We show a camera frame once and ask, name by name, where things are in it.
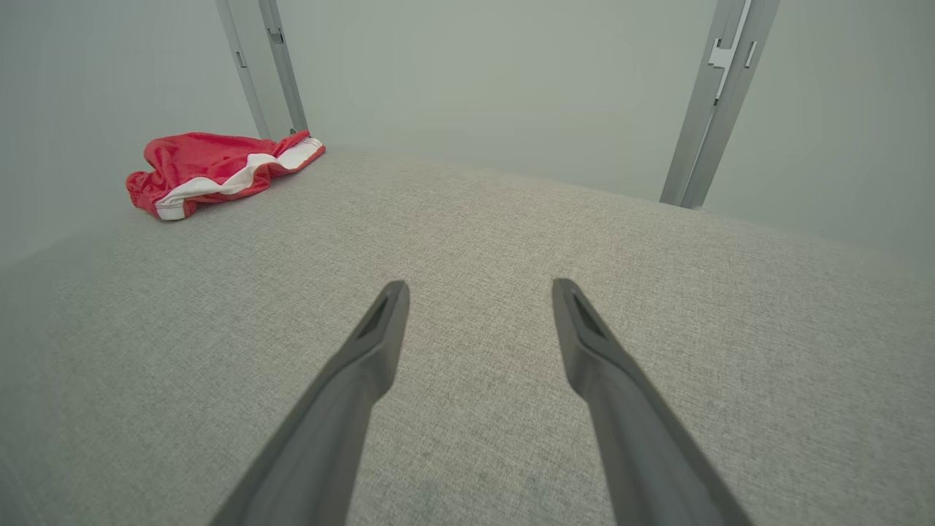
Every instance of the white stripe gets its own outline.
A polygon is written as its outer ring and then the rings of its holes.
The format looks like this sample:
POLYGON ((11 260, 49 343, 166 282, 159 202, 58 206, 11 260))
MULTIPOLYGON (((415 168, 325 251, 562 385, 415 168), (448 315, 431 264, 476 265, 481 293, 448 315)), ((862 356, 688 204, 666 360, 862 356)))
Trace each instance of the white stripe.
POLYGON ((247 166, 227 178, 227 181, 217 184, 207 177, 194 177, 176 186, 165 197, 156 201, 156 211, 159 212, 159 218, 166 221, 184 219, 185 212, 182 205, 185 199, 207 194, 231 196, 250 188, 253 185, 253 173, 262 165, 277 163, 286 169, 296 169, 302 166, 302 163, 309 157, 315 155, 321 147, 321 141, 309 137, 281 153, 279 157, 274 157, 269 153, 251 153, 247 155, 247 166))

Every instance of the red cloth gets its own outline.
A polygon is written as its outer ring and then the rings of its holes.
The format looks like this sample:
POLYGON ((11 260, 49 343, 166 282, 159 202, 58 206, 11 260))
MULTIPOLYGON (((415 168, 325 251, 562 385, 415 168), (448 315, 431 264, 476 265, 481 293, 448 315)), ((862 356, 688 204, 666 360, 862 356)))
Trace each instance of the red cloth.
POLYGON ((306 167, 324 146, 302 131, 272 140, 187 133, 150 141, 143 156, 155 168, 126 178, 134 206, 166 220, 184 219, 196 203, 252 196, 274 177, 306 167))

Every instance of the metal frame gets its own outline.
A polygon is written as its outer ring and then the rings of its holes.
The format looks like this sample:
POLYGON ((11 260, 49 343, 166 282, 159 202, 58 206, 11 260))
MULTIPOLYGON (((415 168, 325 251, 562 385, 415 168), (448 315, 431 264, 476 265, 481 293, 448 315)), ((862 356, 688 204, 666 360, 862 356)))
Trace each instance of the metal frame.
POLYGON ((240 47, 240 38, 237 36, 237 28, 234 26, 234 16, 231 14, 231 7, 227 0, 215 0, 218 6, 218 13, 221 15, 221 25, 224 27, 224 33, 227 35, 227 44, 231 49, 231 58, 234 59, 234 65, 237 67, 237 75, 240 77, 240 83, 243 85, 243 92, 247 96, 247 104, 250 106, 250 113, 253 121, 256 123, 256 131, 262 139, 271 139, 269 126, 266 125, 266 118, 263 116, 263 110, 260 108, 260 99, 256 96, 256 88, 253 86, 253 79, 250 77, 250 70, 247 68, 247 58, 243 49, 240 47))
POLYGON ((260 12, 263 13, 263 23, 266 25, 266 35, 269 37, 269 47, 273 51, 273 60, 276 70, 280 74, 282 92, 286 97, 286 106, 295 130, 309 129, 305 119, 305 110, 302 107, 302 98, 298 94, 298 84, 295 82, 295 72, 292 60, 289 58, 289 46, 286 44, 285 34, 282 32, 282 19, 280 8, 276 0, 259 0, 260 12))
POLYGON ((718 1, 682 133, 659 199, 661 202, 685 208, 699 208, 704 204, 756 66, 766 48, 779 1, 749 0, 746 24, 737 39, 737 52, 724 78, 720 98, 717 94, 724 74, 723 70, 711 64, 712 43, 717 48, 724 48, 727 42, 734 42, 744 0, 718 1))

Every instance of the gray fabric surface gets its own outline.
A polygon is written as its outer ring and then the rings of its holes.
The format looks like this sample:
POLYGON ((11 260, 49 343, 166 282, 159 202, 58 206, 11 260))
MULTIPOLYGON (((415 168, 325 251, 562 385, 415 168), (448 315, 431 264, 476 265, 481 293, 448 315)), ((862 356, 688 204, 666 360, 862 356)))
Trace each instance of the gray fabric surface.
POLYGON ((935 520, 935 288, 907 264, 332 149, 263 194, 175 224, 128 212, 0 273, 0 522, 205 523, 402 278, 349 524, 611 523, 556 276, 759 524, 935 520))

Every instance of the gray wall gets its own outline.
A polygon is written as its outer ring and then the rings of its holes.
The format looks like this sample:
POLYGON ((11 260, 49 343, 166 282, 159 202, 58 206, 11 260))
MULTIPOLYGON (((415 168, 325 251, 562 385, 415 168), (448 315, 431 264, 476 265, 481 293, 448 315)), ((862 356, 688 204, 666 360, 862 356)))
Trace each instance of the gray wall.
POLYGON ((313 135, 659 200, 715 0, 279 0, 313 135))
POLYGON ((704 208, 935 265, 935 2, 783 0, 704 208))
POLYGON ((0 267, 131 207, 150 139, 257 133, 211 0, 7 0, 0 61, 0 267))

